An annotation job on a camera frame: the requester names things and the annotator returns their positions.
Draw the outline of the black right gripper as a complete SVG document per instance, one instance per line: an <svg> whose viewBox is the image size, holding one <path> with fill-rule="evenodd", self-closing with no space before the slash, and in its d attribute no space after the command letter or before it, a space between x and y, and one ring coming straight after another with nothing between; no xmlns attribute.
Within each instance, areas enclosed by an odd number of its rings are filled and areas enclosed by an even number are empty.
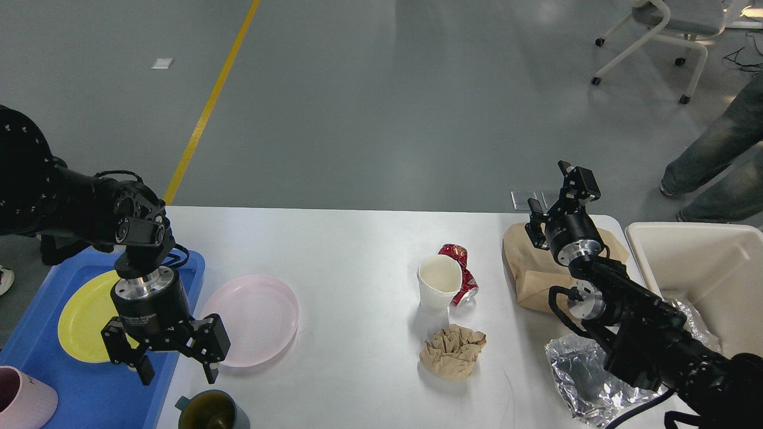
<svg viewBox="0 0 763 429"><path fill-rule="evenodd" d="M524 229L532 246L550 249L556 263L569 266L581 256L598 256L603 251L603 239L584 207L600 199L601 192L591 169L563 160L557 165L564 177L557 208L547 215L539 200L528 198L531 219Z"/></svg>

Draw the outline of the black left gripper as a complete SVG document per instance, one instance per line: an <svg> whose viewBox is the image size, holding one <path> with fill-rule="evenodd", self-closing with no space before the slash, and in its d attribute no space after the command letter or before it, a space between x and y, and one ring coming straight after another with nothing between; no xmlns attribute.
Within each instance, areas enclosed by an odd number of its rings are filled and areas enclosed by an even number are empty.
<svg viewBox="0 0 763 429"><path fill-rule="evenodd" d="M149 386L155 371L145 354L178 352L202 364L209 384L216 382L231 340L220 315L194 320L175 269L161 266L141 279L118 279L111 299L117 316L101 337L113 364L126 364Z"/></svg>

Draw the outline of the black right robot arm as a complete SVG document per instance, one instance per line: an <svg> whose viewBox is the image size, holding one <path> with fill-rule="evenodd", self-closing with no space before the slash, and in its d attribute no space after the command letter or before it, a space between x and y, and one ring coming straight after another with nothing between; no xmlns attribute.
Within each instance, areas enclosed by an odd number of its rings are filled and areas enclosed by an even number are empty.
<svg viewBox="0 0 763 429"><path fill-rule="evenodd" d="M529 198L525 231L532 246L548 250L576 279L572 288L548 291L551 312L572 332L594 340L607 354L614 377L662 396L609 424L610 428L652 408L673 394L692 409L670 411L664 426L752 428L761 423L761 358L739 353L727 358L684 329L686 315L629 278L626 266L609 256L586 204L600 198L591 170L559 161L564 177L559 198L544 212Z"/></svg>

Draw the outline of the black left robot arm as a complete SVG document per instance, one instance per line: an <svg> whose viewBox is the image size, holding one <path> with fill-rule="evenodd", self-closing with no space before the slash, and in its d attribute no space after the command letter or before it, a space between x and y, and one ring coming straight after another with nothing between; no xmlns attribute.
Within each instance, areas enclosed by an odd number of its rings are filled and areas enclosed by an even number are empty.
<svg viewBox="0 0 763 429"><path fill-rule="evenodd" d="M111 288L117 315L101 330L110 361L125 364L149 385L148 351L178 352L202 365L215 383L231 340L222 318L191 314L179 268L190 259L177 244L166 204L138 175L115 170L87 176L54 157L38 125L2 107L1 221L3 235L41 236L42 256L57 265L85 248L125 250Z"/></svg>

